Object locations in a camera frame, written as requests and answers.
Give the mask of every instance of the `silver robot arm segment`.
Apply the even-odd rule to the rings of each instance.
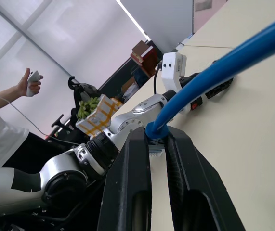
[[[75,174],[87,185],[87,177],[80,170],[69,150],[50,159],[37,174],[27,174],[14,168],[0,168],[0,216],[25,210],[47,207],[49,189],[54,180]]]
[[[140,102],[133,110],[116,116],[109,128],[103,130],[106,136],[120,151],[128,137],[128,134],[139,127],[146,127],[153,122],[160,113],[162,107],[167,104],[167,98],[156,94],[147,100]]]
[[[74,202],[82,200],[87,185],[101,179],[111,168],[129,133],[153,122],[170,99],[167,97],[179,90],[179,76],[185,71],[185,56],[165,54],[163,66],[166,69],[162,69],[162,77],[166,93],[172,90],[170,96],[156,94],[130,112],[116,116],[109,128],[87,144],[53,157],[37,174],[0,168],[0,216],[39,207],[60,207],[72,202],[72,198]]]

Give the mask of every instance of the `blue hose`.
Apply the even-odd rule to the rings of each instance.
[[[166,136],[166,124],[188,103],[273,54],[275,23],[233,49],[191,80],[163,107],[156,120],[148,124],[148,137],[155,139]]]

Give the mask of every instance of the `black pants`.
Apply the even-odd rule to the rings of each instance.
[[[49,159],[63,152],[64,150],[58,146],[29,133],[26,140],[2,167],[13,167],[34,174],[40,172]]]

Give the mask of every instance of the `white controller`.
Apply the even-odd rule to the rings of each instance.
[[[27,85],[27,92],[26,92],[26,95],[28,96],[28,97],[32,97],[32,96],[34,96],[35,95],[35,93],[33,93],[32,91],[31,91],[31,89],[29,88],[29,86],[30,86],[30,84],[32,83],[32,82],[38,82],[38,81],[40,81],[40,75],[39,75],[39,72],[38,71],[35,71],[34,73],[32,73],[31,75],[30,75],[30,77],[28,78],[28,85]]]

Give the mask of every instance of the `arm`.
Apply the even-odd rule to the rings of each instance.
[[[26,96],[26,91],[27,91],[27,80],[30,75],[30,69],[26,68],[25,74],[22,77],[21,81],[14,87],[11,87],[9,89],[6,89],[4,91],[0,92],[0,97],[8,100],[9,102],[13,102],[14,100],[20,98],[21,96]],[[29,88],[35,93],[38,94],[40,90],[41,82],[33,82],[29,86]],[[6,106],[8,103],[2,99],[0,99],[0,109]]]

